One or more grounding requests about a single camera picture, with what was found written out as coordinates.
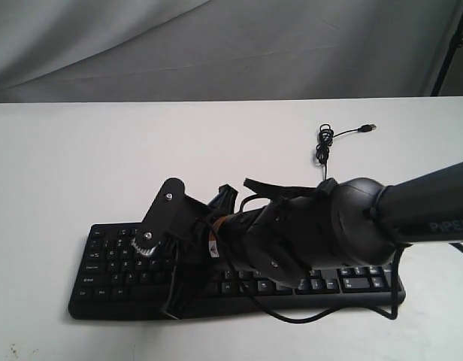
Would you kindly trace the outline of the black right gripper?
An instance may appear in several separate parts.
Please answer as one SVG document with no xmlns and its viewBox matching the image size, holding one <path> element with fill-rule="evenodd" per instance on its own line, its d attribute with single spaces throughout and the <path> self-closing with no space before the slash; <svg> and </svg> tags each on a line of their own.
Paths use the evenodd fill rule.
<svg viewBox="0 0 463 361">
<path fill-rule="evenodd" d="M 221 216 L 232 214 L 237 196 L 237 190 L 230 185 L 220 186 L 217 195 L 206 204 L 212 208 L 211 213 L 197 224 L 199 244 L 185 247 L 176 243 L 170 290 L 167 301 L 161 308 L 164 315 L 180 320 L 192 300 L 199 297 L 215 278 L 216 270 L 213 268 L 208 246 L 210 227 L 207 224 Z"/>
</svg>

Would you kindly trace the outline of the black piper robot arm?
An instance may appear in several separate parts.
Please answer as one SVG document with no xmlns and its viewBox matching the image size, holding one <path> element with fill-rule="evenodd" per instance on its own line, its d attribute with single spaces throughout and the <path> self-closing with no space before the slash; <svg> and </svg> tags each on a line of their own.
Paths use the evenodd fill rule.
<svg viewBox="0 0 463 361">
<path fill-rule="evenodd" d="M 397 266 L 406 247 L 447 242 L 463 248 L 463 162 L 395 186 L 369 178 L 315 188 L 281 187 L 246 180 L 266 206 L 234 211 L 236 193 L 223 187 L 201 203 L 182 180 L 163 183 L 152 204 L 159 244 L 173 254 L 174 269 L 162 312 L 179 319 L 222 269 L 231 288 L 256 302 L 259 286 L 240 272 L 259 272 L 265 292 L 309 286 L 317 268 Z"/>
</svg>

